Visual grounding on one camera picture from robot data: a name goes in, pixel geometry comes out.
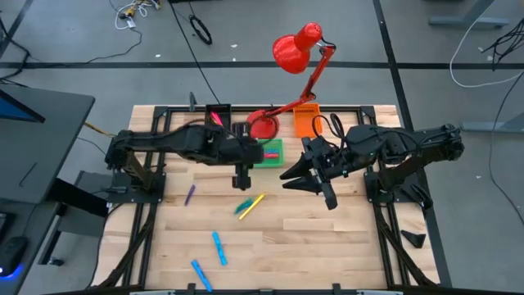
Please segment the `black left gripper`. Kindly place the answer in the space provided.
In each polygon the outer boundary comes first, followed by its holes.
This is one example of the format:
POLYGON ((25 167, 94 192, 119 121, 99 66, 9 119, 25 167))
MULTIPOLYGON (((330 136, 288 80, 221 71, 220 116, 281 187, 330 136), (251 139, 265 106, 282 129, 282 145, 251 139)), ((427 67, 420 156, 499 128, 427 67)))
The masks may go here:
POLYGON ((233 123, 230 129, 223 125, 211 126, 211 165, 257 165, 264 161, 264 140, 255 140, 250 135, 247 122, 233 123))

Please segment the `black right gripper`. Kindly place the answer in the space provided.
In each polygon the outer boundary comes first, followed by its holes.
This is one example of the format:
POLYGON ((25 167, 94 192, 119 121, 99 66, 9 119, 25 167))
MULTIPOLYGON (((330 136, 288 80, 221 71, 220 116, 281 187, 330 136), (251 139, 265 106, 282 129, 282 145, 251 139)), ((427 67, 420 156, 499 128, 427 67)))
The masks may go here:
POLYGON ((328 183, 338 177, 348 177, 347 163, 337 147, 326 143, 322 138, 304 137, 301 142, 304 152, 298 162, 279 176, 282 180, 293 179, 282 185, 284 189, 319 194, 322 192, 319 182, 328 183), (312 175, 305 176, 310 170, 319 178, 319 182, 312 175))

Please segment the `yellow highlighter marker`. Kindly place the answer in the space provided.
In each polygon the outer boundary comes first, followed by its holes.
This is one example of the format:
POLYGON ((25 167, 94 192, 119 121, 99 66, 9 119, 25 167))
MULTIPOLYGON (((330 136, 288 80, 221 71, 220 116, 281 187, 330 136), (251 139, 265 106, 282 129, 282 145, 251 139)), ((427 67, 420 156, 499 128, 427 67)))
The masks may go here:
POLYGON ((251 205, 247 207, 247 209, 244 210, 243 213, 240 214, 238 217, 238 220, 243 220, 265 197, 265 193, 261 193, 251 205))

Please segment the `teal highlighter marker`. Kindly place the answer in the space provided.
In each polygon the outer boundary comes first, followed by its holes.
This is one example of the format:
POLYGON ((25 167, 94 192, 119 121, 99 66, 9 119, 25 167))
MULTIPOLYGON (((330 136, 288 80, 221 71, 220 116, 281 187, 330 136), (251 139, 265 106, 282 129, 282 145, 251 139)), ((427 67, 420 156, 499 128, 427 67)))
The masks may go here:
POLYGON ((244 211, 245 209, 249 208, 254 202, 254 199, 252 197, 248 197, 246 200, 244 200, 242 203, 240 203, 235 211, 234 211, 234 214, 237 215, 239 213, 241 213, 242 211, 244 211))

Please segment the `green plastic basket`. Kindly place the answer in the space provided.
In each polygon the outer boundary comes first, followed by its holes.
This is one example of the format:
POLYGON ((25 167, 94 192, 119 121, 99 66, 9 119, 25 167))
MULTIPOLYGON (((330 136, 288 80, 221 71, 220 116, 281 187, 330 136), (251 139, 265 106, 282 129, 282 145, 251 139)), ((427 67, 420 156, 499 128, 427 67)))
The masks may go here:
POLYGON ((274 138, 274 139, 260 139, 264 140, 264 150, 269 148, 277 148, 279 149, 279 158, 273 158, 273 159, 264 159, 264 161, 260 164, 254 165, 255 168, 278 168, 282 167, 284 164, 284 148, 283 148, 283 141, 280 138, 274 138))

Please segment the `orange plastic basket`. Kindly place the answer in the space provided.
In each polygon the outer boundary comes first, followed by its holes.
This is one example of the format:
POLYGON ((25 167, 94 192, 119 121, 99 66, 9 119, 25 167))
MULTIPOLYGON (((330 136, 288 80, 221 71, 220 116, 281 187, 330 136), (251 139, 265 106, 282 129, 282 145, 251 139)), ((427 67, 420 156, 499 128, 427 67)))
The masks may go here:
POLYGON ((320 119, 315 119, 320 114, 318 103, 305 103, 293 109, 293 120, 297 138, 315 137, 323 132, 320 119))

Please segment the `black plastic basket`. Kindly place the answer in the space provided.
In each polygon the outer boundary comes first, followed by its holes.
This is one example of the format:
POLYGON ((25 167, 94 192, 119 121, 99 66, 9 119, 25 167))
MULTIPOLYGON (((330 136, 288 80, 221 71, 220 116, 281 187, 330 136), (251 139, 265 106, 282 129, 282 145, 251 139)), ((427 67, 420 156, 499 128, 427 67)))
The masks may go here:
POLYGON ((223 127, 226 129, 231 128, 232 123, 232 106, 230 104, 212 104, 206 105, 206 114, 205 120, 209 125, 215 125, 215 123, 210 118, 210 112, 214 111, 219 114, 221 120, 223 121, 223 127))

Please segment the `red desk lamp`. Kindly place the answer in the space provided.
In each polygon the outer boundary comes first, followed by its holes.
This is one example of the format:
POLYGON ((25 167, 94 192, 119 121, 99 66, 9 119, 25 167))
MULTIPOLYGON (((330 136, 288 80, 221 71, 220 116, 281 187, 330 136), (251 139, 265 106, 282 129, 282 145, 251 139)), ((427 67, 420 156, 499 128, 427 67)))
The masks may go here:
POLYGON ((321 58, 300 96, 295 101, 278 109, 252 112, 247 117, 247 122, 250 124, 251 137, 274 138, 279 130, 278 115, 291 111, 316 98, 316 95, 313 93, 313 87, 337 49, 336 44, 328 42, 323 37, 323 29, 320 24, 315 22, 307 23, 296 34, 283 35, 274 41, 272 53, 275 62, 280 68, 294 75, 301 74, 307 68, 310 62, 310 53, 314 47, 318 47, 321 58))

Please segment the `black desk base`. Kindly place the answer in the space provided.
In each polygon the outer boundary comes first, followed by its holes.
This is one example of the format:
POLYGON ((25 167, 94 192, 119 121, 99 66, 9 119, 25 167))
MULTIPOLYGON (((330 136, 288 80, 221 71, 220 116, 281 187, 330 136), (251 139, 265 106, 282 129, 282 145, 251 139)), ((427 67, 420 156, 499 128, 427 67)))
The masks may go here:
POLYGON ((81 171, 74 184, 56 179, 51 186, 47 199, 57 205, 57 210, 37 259, 39 265, 64 264, 63 259, 56 259, 52 255, 63 233, 86 237, 99 236, 99 227, 108 216, 107 201, 81 188, 79 185, 83 183, 83 177, 84 172, 81 171))

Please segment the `grey desk leg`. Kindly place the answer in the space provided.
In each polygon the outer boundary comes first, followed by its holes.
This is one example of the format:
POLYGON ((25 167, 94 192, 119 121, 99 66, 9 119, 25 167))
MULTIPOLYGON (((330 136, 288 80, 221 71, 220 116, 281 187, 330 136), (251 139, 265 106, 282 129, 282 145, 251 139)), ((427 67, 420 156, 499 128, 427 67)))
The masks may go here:
POLYGON ((469 132, 524 134, 524 112, 507 121, 464 121, 461 128, 469 132))
POLYGON ((509 24, 507 18, 487 17, 484 14, 495 0, 476 0, 468 12, 461 16, 431 16, 429 25, 468 28, 470 26, 482 29, 500 29, 509 24))

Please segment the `dark grey desk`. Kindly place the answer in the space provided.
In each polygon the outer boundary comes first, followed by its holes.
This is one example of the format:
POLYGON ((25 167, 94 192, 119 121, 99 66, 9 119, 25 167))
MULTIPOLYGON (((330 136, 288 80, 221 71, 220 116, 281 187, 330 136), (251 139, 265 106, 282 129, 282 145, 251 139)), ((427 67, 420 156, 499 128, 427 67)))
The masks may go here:
POLYGON ((0 199, 40 203, 54 183, 95 98, 0 85, 44 123, 0 118, 0 199))

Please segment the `monitor with blue screen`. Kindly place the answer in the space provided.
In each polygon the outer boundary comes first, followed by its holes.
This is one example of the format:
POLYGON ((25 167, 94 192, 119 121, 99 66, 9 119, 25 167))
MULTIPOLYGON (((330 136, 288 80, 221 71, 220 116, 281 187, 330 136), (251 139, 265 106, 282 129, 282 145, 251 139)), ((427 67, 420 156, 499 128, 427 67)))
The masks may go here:
POLYGON ((10 94, 0 90, 0 118, 44 123, 45 118, 19 102, 10 94))

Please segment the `black computer mouse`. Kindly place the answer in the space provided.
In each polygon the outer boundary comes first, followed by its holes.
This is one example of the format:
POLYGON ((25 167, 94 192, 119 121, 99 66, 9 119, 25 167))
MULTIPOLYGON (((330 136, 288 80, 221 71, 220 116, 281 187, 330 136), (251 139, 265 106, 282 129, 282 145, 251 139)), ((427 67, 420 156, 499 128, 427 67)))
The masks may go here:
POLYGON ((29 240, 18 236, 10 238, 0 247, 0 277, 13 275, 18 268, 29 240))

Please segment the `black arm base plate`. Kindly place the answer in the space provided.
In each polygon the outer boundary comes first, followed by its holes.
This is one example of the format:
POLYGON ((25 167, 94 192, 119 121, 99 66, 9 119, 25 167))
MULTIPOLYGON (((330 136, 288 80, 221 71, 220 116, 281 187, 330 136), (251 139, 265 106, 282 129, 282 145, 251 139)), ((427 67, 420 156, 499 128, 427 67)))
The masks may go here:
POLYGON ((159 203, 165 190, 166 174, 146 171, 145 175, 113 173, 107 201, 112 203, 159 203))
POLYGON ((364 184, 369 202, 373 202, 375 199, 381 202, 421 202, 420 195, 414 188, 415 185, 418 185, 416 174, 408 176, 394 188, 385 190, 378 182, 377 172, 366 172, 364 184))

